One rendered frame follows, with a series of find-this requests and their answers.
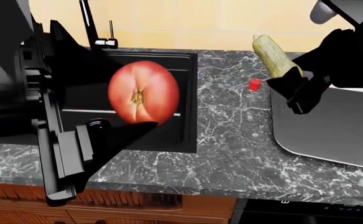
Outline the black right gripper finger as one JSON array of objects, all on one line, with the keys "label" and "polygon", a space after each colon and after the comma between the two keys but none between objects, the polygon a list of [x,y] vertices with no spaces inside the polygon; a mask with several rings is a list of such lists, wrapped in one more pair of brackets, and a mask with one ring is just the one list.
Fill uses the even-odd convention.
[{"label": "black right gripper finger", "polygon": [[319,103],[330,85],[330,76],[315,75],[311,79],[303,77],[287,105],[295,114],[307,114]]},{"label": "black right gripper finger", "polygon": [[271,89],[291,102],[308,102],[307,94],[300,90],[306,82],[308,79],[302,76],[298,67],[292,67],[282,77],[267,80]]}]

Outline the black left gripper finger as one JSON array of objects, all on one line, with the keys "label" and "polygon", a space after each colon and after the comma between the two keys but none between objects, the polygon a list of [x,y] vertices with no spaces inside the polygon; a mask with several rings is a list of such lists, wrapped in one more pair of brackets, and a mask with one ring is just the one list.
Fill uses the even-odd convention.
[{"label": "black left gripper finger", "polygon": [[80,46],[58,21],[50,21],[50,38],[53,47],[52,78],[59,85],[109,82],[124,66],[103,50]]},{"label": "black left gripper finger", "polygon": [[94,119],[86,125],[92,159],[84,161],[84,174],[76,189],[85,189],[88,179],[105,166],[114,156],[158,126],[155,121],[145,121],[112,127],[106,119]]}]

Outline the green zucchini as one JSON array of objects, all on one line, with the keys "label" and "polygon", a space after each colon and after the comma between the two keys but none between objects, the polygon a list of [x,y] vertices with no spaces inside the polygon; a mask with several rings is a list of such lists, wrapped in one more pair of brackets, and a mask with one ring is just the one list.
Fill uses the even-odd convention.
[{"label": "green zucchini", "polygon": [[293,67],[303,77],[301,68],[287,56],[280,46],[268,35],[255,36],[252,47],[271,78],[281,78]]}]

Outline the red apple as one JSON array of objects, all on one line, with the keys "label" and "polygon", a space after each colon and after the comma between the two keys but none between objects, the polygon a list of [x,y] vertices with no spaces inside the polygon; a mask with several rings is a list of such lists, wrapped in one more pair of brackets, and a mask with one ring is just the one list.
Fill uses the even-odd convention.
[{"label": "red apple", "polygon": [[108,85],[113,110],[129,124],[165,123],[176,112],[179,98],[176,79],[166,68],[152,61],[123,66]]}]

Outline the grey metal tray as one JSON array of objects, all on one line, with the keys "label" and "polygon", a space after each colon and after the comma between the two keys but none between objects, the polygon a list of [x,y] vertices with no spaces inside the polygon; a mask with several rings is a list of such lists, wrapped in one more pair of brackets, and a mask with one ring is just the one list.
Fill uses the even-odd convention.
[{"label": "grey metal tray", "polygon": [[363,88],[329,87],[308,114],[297,115],[270,92],[273,136],[286,151],[363,167]]}]

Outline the black sink faucet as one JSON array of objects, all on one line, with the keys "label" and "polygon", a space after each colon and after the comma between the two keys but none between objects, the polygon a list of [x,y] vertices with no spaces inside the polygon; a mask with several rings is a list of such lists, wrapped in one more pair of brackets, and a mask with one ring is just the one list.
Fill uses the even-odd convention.
[{"label": "black sink faucet", "polygon": [[110,38],[102,39],[98,37],[93,16],[91,14],[88,0],[79,0],[81,14],[85,24],[85,30],[91,49],[117,49],[119,47],[118,40],[114,38],[113,22],[109,21]]}]

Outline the black kitchen sink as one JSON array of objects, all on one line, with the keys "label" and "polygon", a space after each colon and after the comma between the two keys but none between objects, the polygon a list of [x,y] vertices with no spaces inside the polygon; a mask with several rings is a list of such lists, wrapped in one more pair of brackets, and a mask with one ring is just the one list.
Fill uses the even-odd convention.
[{"label": "black kitchen sink", "polygon": [[[122,65],[144,60],[158,63],[170,71],[180,91],[178,108],[173,117],[130,145],[128,149],[195,153],[197,54],[118,50],[107,50],[106,53],[113,61]],[[108,120],[113,127],[125,125],[108,102],[107,87],[107,83],[68,87],[61,111],[63,129],[71,131],[75,126],[86,124],[96,118]]]}]

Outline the small red cube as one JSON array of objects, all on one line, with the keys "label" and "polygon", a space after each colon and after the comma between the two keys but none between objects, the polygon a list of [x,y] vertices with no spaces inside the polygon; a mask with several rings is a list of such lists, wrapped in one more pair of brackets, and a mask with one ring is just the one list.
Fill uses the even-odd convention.
[{"label": "small red cube", "polygon": [[256,78],[252,78],[249,81],[249,85],[248,85],[248,89],[251,91],[257,91],[258,89],[260,89],[261,86],[261,80],[258,80]]}]

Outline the brown wooden cabinet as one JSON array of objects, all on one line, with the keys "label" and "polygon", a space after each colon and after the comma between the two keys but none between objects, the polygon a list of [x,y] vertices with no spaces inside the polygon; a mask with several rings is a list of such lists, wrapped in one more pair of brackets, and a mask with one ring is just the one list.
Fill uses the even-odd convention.
[{"label": "brown wooden cabinet", "polygon": [[236,199],[86,189],[49,207],[42,186],[0,184],[0,224],[228,224]]}]

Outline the black under-counter appliance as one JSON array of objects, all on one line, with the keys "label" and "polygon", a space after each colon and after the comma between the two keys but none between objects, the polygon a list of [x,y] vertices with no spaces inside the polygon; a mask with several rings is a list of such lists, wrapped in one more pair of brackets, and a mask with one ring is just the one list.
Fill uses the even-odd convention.
[{"label": "black under-counter appliance", "polygon": [[363,224],[363,206],[239,199],[229,224]]}]

